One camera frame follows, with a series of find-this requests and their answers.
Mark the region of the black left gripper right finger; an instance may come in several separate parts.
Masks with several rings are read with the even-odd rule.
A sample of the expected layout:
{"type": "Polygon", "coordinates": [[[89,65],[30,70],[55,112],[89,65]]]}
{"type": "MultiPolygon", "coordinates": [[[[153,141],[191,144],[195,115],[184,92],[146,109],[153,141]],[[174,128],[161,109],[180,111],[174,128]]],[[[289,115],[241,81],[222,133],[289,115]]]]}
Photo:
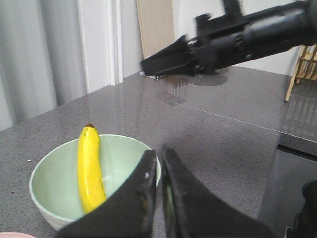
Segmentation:
{"type": "Polygon", "coordinates": [[[175,150],[163,147],[163,207],[168,238],[273,238],[265,224],[211,193],[175,150]]]}

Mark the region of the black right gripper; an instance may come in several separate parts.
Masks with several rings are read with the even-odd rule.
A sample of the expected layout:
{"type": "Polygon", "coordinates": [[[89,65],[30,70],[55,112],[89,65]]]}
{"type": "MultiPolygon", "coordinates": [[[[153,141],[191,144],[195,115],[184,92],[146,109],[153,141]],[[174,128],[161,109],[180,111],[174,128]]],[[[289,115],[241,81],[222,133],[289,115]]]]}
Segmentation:
{"type": "Polygon", "coordinates": [[[198,71],[209,74],[250,59],[250,31],[207,40],[187,39],[182,35],[175,42],[140,62],[146,76],[189,75],[198,71]]]}

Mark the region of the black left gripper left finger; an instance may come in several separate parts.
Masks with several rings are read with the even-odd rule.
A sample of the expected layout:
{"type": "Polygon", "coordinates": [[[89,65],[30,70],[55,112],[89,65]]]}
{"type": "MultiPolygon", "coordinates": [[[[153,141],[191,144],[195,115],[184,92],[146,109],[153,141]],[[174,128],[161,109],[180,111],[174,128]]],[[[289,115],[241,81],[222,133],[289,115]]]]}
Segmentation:
{"type": "Polygon", "coordinates": [[[56,234],[58,238],[150,238],[156,202],[157,157],[146,150],[123,185],[101,206],[56,234]]]}

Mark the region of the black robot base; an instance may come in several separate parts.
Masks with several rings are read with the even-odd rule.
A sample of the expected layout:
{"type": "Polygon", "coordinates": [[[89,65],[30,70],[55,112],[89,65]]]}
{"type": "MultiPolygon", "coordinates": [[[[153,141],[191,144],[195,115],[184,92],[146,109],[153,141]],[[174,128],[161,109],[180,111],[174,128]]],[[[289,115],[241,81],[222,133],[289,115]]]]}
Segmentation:
{"type": "Polygon", "coordinates": [[[317,179],[304,184],[302,196],[305,199],[304,206],[297,214],[294,228],[296,238],[317,237],[317,179]]]}

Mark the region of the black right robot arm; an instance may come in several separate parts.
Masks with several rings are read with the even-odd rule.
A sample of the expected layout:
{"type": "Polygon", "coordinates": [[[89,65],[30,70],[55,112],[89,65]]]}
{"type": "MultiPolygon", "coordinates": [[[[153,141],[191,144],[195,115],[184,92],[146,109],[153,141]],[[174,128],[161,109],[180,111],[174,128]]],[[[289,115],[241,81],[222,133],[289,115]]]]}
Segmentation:
{"type": "Polygon", "coordinates": [[[197,34],[141,61],[146,76],[209,75],[239,63],[317,42],[317,3],[305,0],[243,15],[236,0],[223,2],[225,14],[195,19],[197,34]]]}

